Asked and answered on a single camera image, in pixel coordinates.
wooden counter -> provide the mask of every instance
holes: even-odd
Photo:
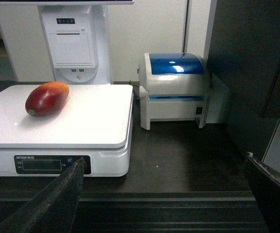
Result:
[[[137,98],[133,116],[128,173],[84,178],[73,232],[267,232],[226,125],[153,122],[146,131]],[[53,179],[0,177],[0,221]]]

scale display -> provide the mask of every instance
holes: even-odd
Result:
[[[89,155],[15,155],[17,174],[61,174],[75,161],[84,158],[86,163],[84,174],[91,174],[91,158]]]

white printer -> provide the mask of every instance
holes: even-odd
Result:
[[[141,127],[151,121],[195,120],[206,124],[210,74],[191,53],[146,53],[139,63]]]

dark countertop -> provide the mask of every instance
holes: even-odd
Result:
[[[13,84],[17,83],[0,83],[0,91]],[[140,127],[136,97],[133,116],[128,173],[117,178],[85,177],[81,200],[253,198],[244,160],[226,125],[199,129],[193,121],[152,122],[147,131]],[[53,179],[0,177],[0,200],[27,201]]]

white wall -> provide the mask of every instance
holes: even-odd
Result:
[[[18,81],[53,81],[36,6],[0,5],[0,31]]]
[[[189,4],[186,52],[207,61],[217,0],[192,0]]]
[[[146,52],[182,52],[186,7],[186,0],[108,6],[115,81],[138,81],[139,59]]]

